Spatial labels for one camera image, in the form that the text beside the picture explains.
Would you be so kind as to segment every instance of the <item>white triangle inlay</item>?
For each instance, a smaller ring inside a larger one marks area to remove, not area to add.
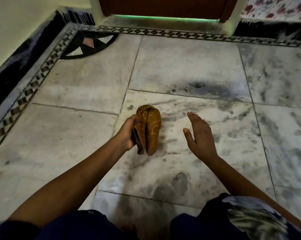
[[[113,38],[113,35],[111,35],[111,36],[106,36],[106,37],[102,37],[102,38],[98,38],[98,39],[99,39],[101,42],[107,44],[107,43],[110,41],[111,38]]]
[[[70,52],[68,55],[66,56],[78,56],[78,55],[82,55],[82,49],[80,47],[78,47],[76,50],[74,50],[73,52]]]

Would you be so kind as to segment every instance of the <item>diamond pattern border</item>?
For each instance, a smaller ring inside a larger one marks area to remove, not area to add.
[[[40,69],[33,76],[27,86],[24,88],[23,92],[19,95],[17,100],[8,110],[4,118],[0,122],[0,144],[3,142],[7,133],[10,131],[12,126],[16,123],[21,115],[21,112],[26,108],[32,97],[35,95],[40,85],[55,65],[64,49],[71,42],[72,38],[75,36],[78,28],[76,25],[71,25],[65,32],[64,36],[55,46],[53,51],[49,54],[48,58],[41,65]]]
[[[249,44],[262,44],[262,45],[277,45],[277,46],[289,46],[301,48],[301,41],[299,40],[275,40],[269,38],[252,38],[241,36],[226,36],[222,34],[210,34],[210,33],[193,33],[193,32],[178,32],[170,30],[159,29],[142,29],[142,28],[124,28],[124,27],[111,27],[111,26],[91,26],[79,24],[80,30],[98,31],[98,32],[113,32],[123,34],[136,34],[136,35],[151,35],[151,36],[164,36],[184,39],[196,39],[196,40],[213,40],[224,42],[236,42],[236,43],[249,43]]]

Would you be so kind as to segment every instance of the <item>person's left arm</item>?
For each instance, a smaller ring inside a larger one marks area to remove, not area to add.
[[[136,115],[129,117],[113,138],[35,192],[8,220],[42,227],[59,216],[78,210],[105,174],[134,146],[131,135],[136,119]]]

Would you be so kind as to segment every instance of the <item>door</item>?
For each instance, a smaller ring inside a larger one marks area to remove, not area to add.
[[[99,0],[104,15],[218,20],[227,0]]]

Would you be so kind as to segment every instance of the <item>brown cloth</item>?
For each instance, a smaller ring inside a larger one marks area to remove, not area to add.
[[[140,106],[136,114],[139,119],[135,121],[132,140],[137,144],[139,155],[146,153],[153,155],[158,147],[158,134],[161,128],[161,113],[151,105]]]

